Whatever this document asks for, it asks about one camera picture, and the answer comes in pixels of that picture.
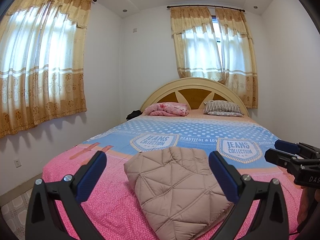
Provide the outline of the person's right hand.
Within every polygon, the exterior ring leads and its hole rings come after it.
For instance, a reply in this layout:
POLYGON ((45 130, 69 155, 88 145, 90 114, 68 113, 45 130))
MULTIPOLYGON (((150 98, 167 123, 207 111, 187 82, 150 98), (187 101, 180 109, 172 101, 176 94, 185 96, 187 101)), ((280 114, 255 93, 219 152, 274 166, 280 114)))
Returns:
POLYGON ((297 215, 297 222, 300 225, 304 220, 306 219, 308 215, 308 210, 310 207, 309 197, 308 197, 308 191, 309 189, 305 186, 300 187, 302 191, 302 195, 300 198, 300 205, 299 205, 299 211, 297 215))

